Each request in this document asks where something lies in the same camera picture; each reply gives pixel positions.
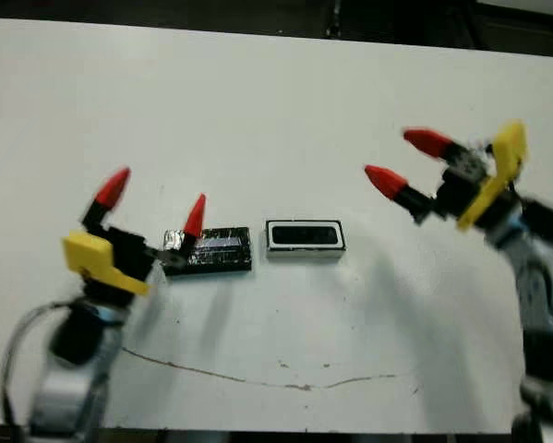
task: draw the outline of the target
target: scratch mark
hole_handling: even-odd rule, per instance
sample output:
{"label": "scratch mark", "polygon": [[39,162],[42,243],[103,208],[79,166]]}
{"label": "scratch mark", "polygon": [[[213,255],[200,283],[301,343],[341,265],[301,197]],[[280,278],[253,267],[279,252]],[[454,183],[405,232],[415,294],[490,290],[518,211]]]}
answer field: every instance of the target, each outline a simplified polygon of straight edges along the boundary
{"label": "scratch mark", "polygon": [[325,389],[331,389],[336,388],[341,385],[345,385],[346,383],[354,383],[356,381],[369,381],[372,380],[373,377],[354,377],[354,378],[348,378],[347,380],[338,381],[337,383],[333,383],[332,385],[324,386]]}
{"label": "scratch mark", "polygon": [[310,391],[312,390],[313,388],[318,388],[319,386],[311,386],[311,385],[284,385],[285,388],[288,388],[288,389],[299,389],[299,390],[306,390],[306,391]]}
{"label": "scratch mark", "polygon": [[156,363],[158,365],[165,365],[165,366],[174,367],[176,369],[183,369],[185,371],[196,372],[198,374],[204,374],[205,376],[224,378],[225,380],[236,381],[237,383],[246,383],[246,380],[244,378],[226,376],[224,374],[219,374],[219,373],[216,373],[216,372],[205,371],[204,369],[196,369],[195,367],[176,365],[175,363],[172,363],[172,362],[162,362],[161,360],[157,360],[155,358],[150,358],[150,357],[147,357],[145,355],[141,355],[140,353],[135,353],[133,351],[130,351],[129,349],[127,349],[125,347],[123,347],[122,350],[125,353],[129,353],[130,355],[132,355],[134,357],[140,358],[142,360],[147,360],[148,362]]}
{"label": "scratch mark", "polygon": [[309,385],[309,384],[305,384],[305,385],[295,385],[295,384],[278,385],[278,384],[273,384],[273,383],[267,383],[265,381],[246,380],[244,378],[226,376],[225,374],[220,374],[218,372],[205,371],[204,369],[198,369],[198,368],[195,368],[195,367],[177,365],[177,364],[172,363],[172,362],[164,362],[164,361],[158,360],[156,358],[148,357],[147,355],[142,355],[140,353],[136,353],[134,351],[131,351],[131,350],[127,349],[126,347],[123,347],[122,350],[125,353],[128,353],[129,355],[132,355],[133,357],[137,357],[141,360],[145,360],[146,362],[154,363],[154,364],[157,364],[157,365],[168,366],[168,367],[172,367],[174,369],[182,369],[184,371],[194,372],[194,373],[197,373],[197,374],[202,374],[204,376],[217,377],[217,378],[222,378],[222,379],[225,379],[225,380],[235,381],[237,383],[246,383],[248,385],[263,386],[263,387],[266,387],[266,388],[297,389],[297,390],[302,390],[304,392],[310,392],[313,389],[332,389],[332,388],[337,388],[341,385],[345,385],[345,384],[348,384],[348,383],[355,383],[355,382],[358,382],[358,381],[370,381],[370,380],[374,380],[376,378],[395,378],[395,377],[397,377],[397,375],[395,375],[395,374],[379,374],[377,376],[371,376],[371,377],[348,378],[346,380],[338,381],[336,383],[332,383],[330,385],[323,385],[323,386]]}

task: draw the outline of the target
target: black cable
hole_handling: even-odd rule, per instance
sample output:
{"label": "black cable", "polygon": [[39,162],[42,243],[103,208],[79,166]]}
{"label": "black cable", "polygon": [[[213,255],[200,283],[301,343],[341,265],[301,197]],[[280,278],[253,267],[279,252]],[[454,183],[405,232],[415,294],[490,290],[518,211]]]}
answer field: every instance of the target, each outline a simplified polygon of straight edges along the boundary
{"label": "black cable", "polygon": [[69,307],[73,303],[73,301],[64,303],[50,303],[48,305],[42,305],[32,309],[18,322],[18,324],[14,328],[13,334],[9,339],[9,342],[7,343],[6,352],[1,364],[0,374],[1,413],[6,425],[12,426],[14,435],[18,433],[18,427],[16,426],[16,416],[14,414],[14,409],[11,400],[9,399],[8,385],[11,378],[13,364],[15,363],[16,353],[18,351],[21,340],[26,335],[28,328],[42,315],[61,307]]}

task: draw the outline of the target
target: foil-wrapped block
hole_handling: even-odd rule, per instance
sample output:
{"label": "foil-wrapped block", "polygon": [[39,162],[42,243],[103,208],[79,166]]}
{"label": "foil-wrapped block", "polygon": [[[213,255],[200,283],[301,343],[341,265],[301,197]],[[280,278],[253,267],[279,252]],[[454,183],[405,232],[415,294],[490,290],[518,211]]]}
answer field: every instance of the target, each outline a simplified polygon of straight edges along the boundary
{"label": "foil-wrapped block", "polygon": [[[177,250],[183,239],[182,231],[165,231],[163,249]],[[245,227],[205,229],[183,268],[163,265],[163,270],[168,276],[251,270],[249,229]]]}

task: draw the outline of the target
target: dark floor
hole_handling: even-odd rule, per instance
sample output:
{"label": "dark floor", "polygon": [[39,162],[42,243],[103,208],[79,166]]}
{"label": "dark floor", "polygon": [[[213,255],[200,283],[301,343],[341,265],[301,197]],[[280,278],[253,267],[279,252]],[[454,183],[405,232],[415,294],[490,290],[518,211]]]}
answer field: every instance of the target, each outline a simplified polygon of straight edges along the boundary
{"label": "dark floor", "polygon": [[0,0],[0,17],[553,55],[553,17],[475,0]]}

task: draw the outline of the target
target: white table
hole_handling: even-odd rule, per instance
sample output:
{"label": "white table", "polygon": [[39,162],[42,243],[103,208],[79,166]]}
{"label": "white table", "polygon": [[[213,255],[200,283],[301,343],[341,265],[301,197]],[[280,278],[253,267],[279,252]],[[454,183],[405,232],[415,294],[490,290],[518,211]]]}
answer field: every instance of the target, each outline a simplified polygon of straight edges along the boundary
{"label": "white table", "polygon": [[[22,313],[77,290],[59,239],[127,164],[112,222],[159,244],[204,191],[207,227],[250,228],[253,270],[138,301],[141,356],[117,360],[106,425],[507,432],[523,373],[508,265],[452,221],[416,227],[362,168],[433,191],[441,165],[403,126],[473,141],[513,117],[520,189],[553,201],[551,58],[0,19],[0,359]],[[340,219],[347,252],[270,262],[270,218]],[[22,417],[52,325],[19,359]]]}

